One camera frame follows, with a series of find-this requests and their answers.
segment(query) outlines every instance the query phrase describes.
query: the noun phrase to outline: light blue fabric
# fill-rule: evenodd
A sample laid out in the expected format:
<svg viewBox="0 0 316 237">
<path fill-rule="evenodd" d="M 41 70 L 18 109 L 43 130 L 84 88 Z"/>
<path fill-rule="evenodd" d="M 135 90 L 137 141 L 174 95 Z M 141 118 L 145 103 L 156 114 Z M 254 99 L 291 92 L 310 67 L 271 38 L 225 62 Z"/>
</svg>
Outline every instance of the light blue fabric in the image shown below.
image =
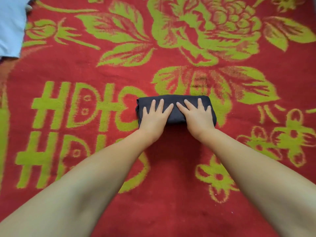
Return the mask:
<svg viewBox="0 0 316 237">
<path fill-rule="evenodd" d="M 20 57 L 25 7 L 30 0 L 0 0 L 0 59 L 2 56 Z"/>
</svg>

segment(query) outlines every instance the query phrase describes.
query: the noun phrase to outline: red carpet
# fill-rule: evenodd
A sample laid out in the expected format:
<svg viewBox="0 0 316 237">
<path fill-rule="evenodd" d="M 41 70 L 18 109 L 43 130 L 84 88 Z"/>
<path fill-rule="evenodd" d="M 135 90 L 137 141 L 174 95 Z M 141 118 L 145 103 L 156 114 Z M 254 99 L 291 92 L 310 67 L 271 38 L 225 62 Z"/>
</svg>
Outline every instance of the red carpet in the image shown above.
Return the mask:
<svg viewBox="0 0 316 237">
<path fill-rule="evenodd" d="M 218 128 L 316 182 L 315 33 L 312 0 L 40 0 L 0 64 L 0 220 L 136 130 L 143 96 L 208 95 Z M 276 234 L 170 126 L 93 236 Z"/>
</svg>

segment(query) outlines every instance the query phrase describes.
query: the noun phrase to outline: hand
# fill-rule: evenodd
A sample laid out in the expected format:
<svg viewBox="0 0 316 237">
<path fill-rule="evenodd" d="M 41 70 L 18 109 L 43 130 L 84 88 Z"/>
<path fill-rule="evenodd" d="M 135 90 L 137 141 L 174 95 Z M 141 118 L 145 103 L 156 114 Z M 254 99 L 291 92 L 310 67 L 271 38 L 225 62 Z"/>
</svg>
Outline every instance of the hand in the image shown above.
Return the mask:
<svg viewBox="0 0 316 237">
<path fill-rule="evenodd" d="M 211 106 L 209 105 L 205 111 L 200 98 L 197 100 L 197 108 L 188 100 L 184 100 L 184 103 L 187 108 L 185 108 L 179 102 L 177 102 L 177 107 L 185 115 L 186 124 L 191 135 L 195 139 L 201 141 L 203 133 L 215 129 Z"/>
<path fill-rule="evenodd" d="M 147 113 L 146 107 L 143 109 L 143 118 L 140 124 L 139 130 L 144 132 L 151 143 L 154 143 L 159 139 L 163 133 L 163 129 L 166 125 L 167 119 L 173 109 L 173 104 L 170 104 L 165 112 L 162 112 L 164 100 L 161 99 L 157 110 L 155 110 L 156 101 L 153 100 L 150 106 L 149 113 Z"/>
</svg>

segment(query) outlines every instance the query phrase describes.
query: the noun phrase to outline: black fabric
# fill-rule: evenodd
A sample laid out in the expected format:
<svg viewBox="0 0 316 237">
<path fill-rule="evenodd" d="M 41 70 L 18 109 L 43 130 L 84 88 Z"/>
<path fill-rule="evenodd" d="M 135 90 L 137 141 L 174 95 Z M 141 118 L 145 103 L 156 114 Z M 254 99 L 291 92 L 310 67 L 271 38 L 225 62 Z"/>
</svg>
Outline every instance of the black fabric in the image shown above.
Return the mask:
<svg viewBox="0 0 316 237">
<path fill-rule="evenodd" d="M 156 100 L 156 109 L 159 105 L 160 99 L 164 99 L 164 105 L 163 105 L 163 111 L 167 109 L 167 107 L 173 103 L 174 107 L 172 109 L 172 112 L 170 116 L 168 117 L 167 124 L 178 124 L 178 123 L 185 123 L 185 116 L 182 114 L 182 112 L 178 109 L 176 103 L 179 102 L 183 106 L 186 106 L 184 104 L 184 100 L 187 99 L 189 102 L 191 102 L 195 107 L 198 106 L 198 98 L 202 99 L 203 106 L 205 110 L 210 105 L 212 107 L 211 101 L 208 96 L 184 96 L 184 95 L 162 95 L 162 96 L 152 96 L 152 97 L 142 97 L 137 99 L 137 107 L 136 107 L 136 113 L 138 116 L 138 126 L 140 126 L 140 123 L 142 122 L 143 117 L 143 109 L 144 107 L 147 108 L 147 112 L 150 110 L 151 102 L 152 100 Z M 212 116 L 213 116 L 213 123 L 214 126 L 216 125 L 216 115 L 212 107 Z"/>
</svg>

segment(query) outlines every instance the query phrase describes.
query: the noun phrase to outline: finger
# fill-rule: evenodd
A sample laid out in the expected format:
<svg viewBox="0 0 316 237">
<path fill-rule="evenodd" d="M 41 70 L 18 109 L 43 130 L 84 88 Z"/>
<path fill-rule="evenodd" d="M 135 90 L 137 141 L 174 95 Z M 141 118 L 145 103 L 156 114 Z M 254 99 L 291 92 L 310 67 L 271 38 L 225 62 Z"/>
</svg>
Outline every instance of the finger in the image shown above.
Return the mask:
<svg viewBox="0 0 316 237">
<path fill-rule="evenodd" d="M 156 110 L 155 110 L 155 106 L 156 106 L 156 100 L 153 100 L 153 101 L 151 102 L 149 114 L 156 111 Z"/>
<path fill-rule="evenodd" d="M 144 108 L 143 108 L 143 116 L 146 116 L 146 115 L 148 115 L 148 113 L 147 113 L 147 108 L 144 107 Z"/>
<path fill-rule="evenodd" d="M 204 106 L 203 106 L 203 103 L 202 103 L 202 99 L 201 99 L 201 98 L 199 98 L 199 99 L 197 100 L 197 108 L 198 108 L 199 110 L 203 110 L 203 111 L 204 111 Z"/>
<path fill-rule="evenodd" d="M 179 102 L 177 102 L 177 107 L 184 115 L 187 115 L 189 113 L 189 110 L 181 105 Z"/>
<path fill-rule="evenodd" d="M 211 108 L 211 106 L 210 106 L 210 105 L 207 107 L 206 112 L 208 112 L 208 113 L 212 114 L 212 108 Z"/>
<path fill-rule="evenodd" d="M 173 109 L 173 103 L 171 103 L 171 104 L 168 106 L 168 108 L 165 110 L 165 112 L 164 112 L 164 115 L 166 115 L 167 118 L 168 118 L 169 115 L 171 114 L 172 109 Z"/>
<path fill-rule="evenodd" d="M 187 106 L 187 108 L 190 111 L 196 109 L 195 106 L 191 102 L 189 102 L 188 100 L 184 100 L 184 104 Z"/>
<path fill-rule="evenodd" d="M 163 110 L 163 103 L 164 103 L 164 100 L 163 100 L 163 99 L 160 99 L 160 102 L 159 102 L 159 105 L 158 105 L 158 107 L 157 107 L 156 112 L 162 113 L 162 110 Z"/>
</svg>

